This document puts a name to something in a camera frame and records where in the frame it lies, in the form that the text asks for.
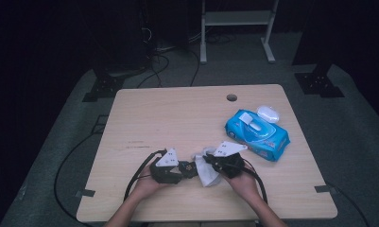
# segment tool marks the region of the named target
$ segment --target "white shelf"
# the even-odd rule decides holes
[[[216,11],[206,12],[206,26],[268,25],[271,11]]]

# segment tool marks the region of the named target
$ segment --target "hand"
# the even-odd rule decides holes
[[[150,166],[146,166],[142,170],[140,178],[137,180],[136,185],[129,196],[135,196],[142,200],[167,185],[167,183],[157,183],[154,181],[154,179],[151,178]]]
[[[243,200],[248,201],[250,198],[254,197],[261,198],[257,189],[257,183],[254,177],[250,174],[242,171],[238,176],[231,179],[224,174],[221,175],[230,184],[233,191]]]

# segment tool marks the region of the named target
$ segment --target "blue wet wipes package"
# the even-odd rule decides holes
[[[263,158],[276,162],[290,143],[286,130],[256,113],[239,110],[225,125],[228,136]]]

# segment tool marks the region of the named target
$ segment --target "table top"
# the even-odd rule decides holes
[[[227,95],[235,95],[229,101]],[[244,150],[264,182],[268,204],[280,218],[334,218],[336,206],[293,113],[284,89],[277,84],[120,90],[104,130],[86,184],[95,191],[82,197],[80,221],[106,221],[123,201],[139,165],[152,152],[175,148],[180,161],[205,147],[234,142],[224,126],[239,109],[256,112],[268,105],[280,113],[277,123],[291,143],[278,162]],[[182,180],[137,207],[133,221],[213,221],[258,219],[224,180],[203,187],[198,177]]]

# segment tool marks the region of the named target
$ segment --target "hole in table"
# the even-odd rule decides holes
[[[238,97],[234,94],[227,95],[227,100],[229,100],[229,101],[236,101],[237,99],[238,99]]]

